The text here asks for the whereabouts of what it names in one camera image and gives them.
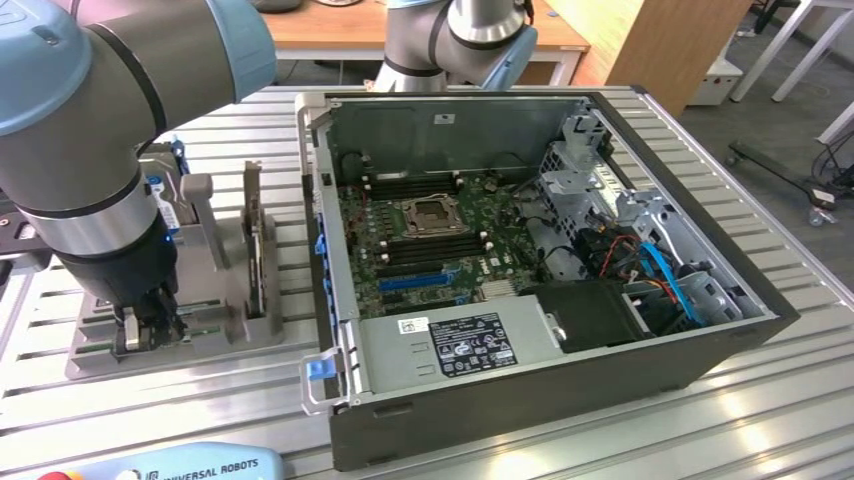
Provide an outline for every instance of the caster wheel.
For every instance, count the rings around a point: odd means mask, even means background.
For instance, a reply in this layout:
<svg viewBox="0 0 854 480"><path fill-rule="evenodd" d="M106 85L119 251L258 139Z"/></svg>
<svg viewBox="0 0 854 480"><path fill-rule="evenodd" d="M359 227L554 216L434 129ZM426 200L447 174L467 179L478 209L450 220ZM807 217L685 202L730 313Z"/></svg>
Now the caster wheel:
<svg viewBox="0 0 854 480"><path fill-rule="evenodd" d="M810 211L810 225L813 225L814 227L821 227L823 224L825 217L822 216L822 214L815 212L814 210Z"/></svg>

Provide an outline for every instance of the cpu socket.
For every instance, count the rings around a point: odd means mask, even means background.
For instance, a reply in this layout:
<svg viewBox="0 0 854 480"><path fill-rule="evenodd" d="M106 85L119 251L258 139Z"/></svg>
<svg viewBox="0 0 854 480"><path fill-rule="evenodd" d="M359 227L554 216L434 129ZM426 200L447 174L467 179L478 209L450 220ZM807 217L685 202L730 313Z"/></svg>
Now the cpu socket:
<svg viewBox="0 0 854 480"><path fill-rule="evenodd" d="M446 194L400 202L407 226L404 236L423 238L467 232L458 205Z"/></svg>

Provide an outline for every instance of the white label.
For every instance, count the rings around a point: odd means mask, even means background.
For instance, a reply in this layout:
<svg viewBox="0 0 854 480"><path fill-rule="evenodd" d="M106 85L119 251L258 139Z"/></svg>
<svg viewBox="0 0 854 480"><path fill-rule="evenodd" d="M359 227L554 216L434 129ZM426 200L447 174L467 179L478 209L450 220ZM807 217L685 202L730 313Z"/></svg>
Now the white label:
<svg viewBox="0 0 854 480"><path fill-rule="evenodd" d="M432 117L434 125L454 125L455 120L456 114L454 113L440 113Z"/></svg>
<svg viewBox="0 0 854 480"><path fill-rule="evenodd" d="M825 202L834 203L837 201L837 197L834 197L827 192L822 192L821 190L813 189L813 195L815 195L815 198L818 198L819 200L822 200Z"/></svg>
<svg viewBox="0 0 854 480"><path fill-rule="evenodd" d="M430 319L427 317L407 318L406 320L398 320L398 328L400 329L400 335L407 333L419 333L427 331L427 325Z"/></svg>
<svg viewBox="0 0 854 480"><path fill-rule="evenodd" d="M178 230L182 228L182 224L178 221L178 215L175 214L175 208L172 204L160 198L163 192L166 192L166 185L163 183L156 183L151 185L151 192L155 194L155 200L158 201L158 208L160 209L160 213L163 214L163 219L166 220L166 225L170 227L170 230Z"/></svg>

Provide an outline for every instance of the red cable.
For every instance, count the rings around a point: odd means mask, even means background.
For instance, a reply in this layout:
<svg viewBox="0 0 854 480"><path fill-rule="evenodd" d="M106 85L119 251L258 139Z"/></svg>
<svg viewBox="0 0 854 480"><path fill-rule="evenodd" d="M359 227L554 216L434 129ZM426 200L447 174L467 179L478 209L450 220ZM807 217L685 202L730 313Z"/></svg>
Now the red cable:
<svg viewBox="0 0 854 480"><path fill-rule="evenodd" d="M662 290L665 290L665 293L667 294L667 296L670 297L670 301L673 303L677 303L677 296L673 293L673 290L670 290L670 287L667 286L667 284L665 282L662 282L661 280L654 280L654 279L649 279L646 280L649 282L653 282L655 285L658 285L659 287L662 287Z"/></svg>
<svg viewBox="0 0 854 480"><path fill-rule="evenodd" d="M609 254L605 257L605 263L602 264L602 270L599 270L599 278L605 276L605 270L609 268L609 263L611 262L611 255L614 255L614 248L617 247L617 242L625 240L626 238L635 239L631 235L618 235L611 242L611 248L609 248Z"/></svg>

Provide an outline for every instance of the power supply label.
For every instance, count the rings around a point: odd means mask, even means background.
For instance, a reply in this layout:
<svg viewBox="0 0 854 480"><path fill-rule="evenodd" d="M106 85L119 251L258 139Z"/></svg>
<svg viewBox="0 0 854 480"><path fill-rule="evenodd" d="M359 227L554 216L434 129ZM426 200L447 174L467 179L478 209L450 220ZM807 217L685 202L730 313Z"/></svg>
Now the power supply label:
<svg viewBox="0 0 854 480"><path fill-rule="evenodd" d="M518 363L498 313L434 322L430 336L446 377Z"/></svg>

